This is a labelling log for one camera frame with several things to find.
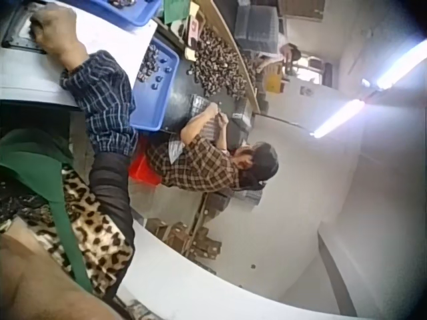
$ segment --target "green fabric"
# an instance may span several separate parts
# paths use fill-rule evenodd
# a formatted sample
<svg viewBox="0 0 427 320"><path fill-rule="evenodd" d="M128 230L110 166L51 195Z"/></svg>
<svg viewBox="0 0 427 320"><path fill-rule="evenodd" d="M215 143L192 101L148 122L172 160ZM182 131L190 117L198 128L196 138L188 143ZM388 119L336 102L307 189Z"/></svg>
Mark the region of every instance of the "green fabric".
<svg viewBox="0 0 427 320"><path fill-rule="evenodd" d="M164 0L165 25L188 17L189 3L190 0Z"/></svg>
<svg viewBox="0 0 427 320"><path fill-rule="evenodd" d="M0 166L12 170L17 180L49 202L75 280L91 293L83 255L65 210L61 170L63 163L72 164L66 145L37 129L15 130L0 141Z"/></svg>

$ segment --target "green card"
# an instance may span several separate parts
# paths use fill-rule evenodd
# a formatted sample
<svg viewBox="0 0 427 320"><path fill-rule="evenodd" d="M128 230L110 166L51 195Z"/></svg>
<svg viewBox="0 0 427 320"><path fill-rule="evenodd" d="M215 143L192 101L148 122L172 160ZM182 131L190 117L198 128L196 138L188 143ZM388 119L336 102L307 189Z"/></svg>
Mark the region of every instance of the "green card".
<svg viewBox="0 0 427 320"><path fill-rule="evenodd" d="M163 0L165 24L188 17L189 2L190 0Z"/></svg>

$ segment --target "window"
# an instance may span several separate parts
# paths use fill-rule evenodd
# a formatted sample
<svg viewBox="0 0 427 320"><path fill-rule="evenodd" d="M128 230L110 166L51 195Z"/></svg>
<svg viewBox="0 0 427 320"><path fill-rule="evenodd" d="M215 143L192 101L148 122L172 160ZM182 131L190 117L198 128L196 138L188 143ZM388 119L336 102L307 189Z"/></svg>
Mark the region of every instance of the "window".
<svg viewBox="0 0 427 320"><path fill-rule="evenodd" d="M310 59L317 58L302 56L300 60L295 61L292 65L291 75L297 77L298 79L308 81L316 85L321 85L323 71L310 67Z"/></svg>

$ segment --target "dark hair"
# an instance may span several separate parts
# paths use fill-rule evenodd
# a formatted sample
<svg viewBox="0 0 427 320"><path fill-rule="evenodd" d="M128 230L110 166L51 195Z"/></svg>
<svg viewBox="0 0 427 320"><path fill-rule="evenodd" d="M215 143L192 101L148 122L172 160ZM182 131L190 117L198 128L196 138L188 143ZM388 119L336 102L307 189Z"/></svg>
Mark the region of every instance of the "dark hair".
<svg viewBox="0 0 427 320"><path fill-rule="evenodd" d="M292 61L298 61L301 59L301 51L298 49L296 45L293 43L288 43L288 45L291 47L291 54L292 54Z"/></svg>
<svg viewBox="0 0 427 320"><path fill-rule="evenodd" d="M253 165L246 170L239 170L241 190L262 190L266 181L279 169L278 155L269 143L263 142L255 149L243 150L242 155L251 155Z"/></svg>

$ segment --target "fixture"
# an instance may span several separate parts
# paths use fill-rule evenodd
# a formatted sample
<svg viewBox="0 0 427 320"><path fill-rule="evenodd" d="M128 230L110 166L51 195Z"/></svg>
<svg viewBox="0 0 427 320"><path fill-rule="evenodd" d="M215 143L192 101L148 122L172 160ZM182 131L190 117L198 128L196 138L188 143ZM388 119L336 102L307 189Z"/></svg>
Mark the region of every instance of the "fixture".
<svg viewBox="0 0 427 320"><path fill-rule="evenodd" d="M338 110L333 116L326 120L313 133L310 133L310 135L315 137L316 139L327 135L336 127L339 127L344 122L357 115L359 111L363 109L364 106L365 102L357 99L347 102L340 110Z"/></svg>
<svg viewBox="0 0 427 320"><path fill-rule="evenodd" d="M405 53L393 66L377 81L377 86L382 90L391 88L403 76L411 71L417 64L427 58L427 40L419 43Z"/></svg>

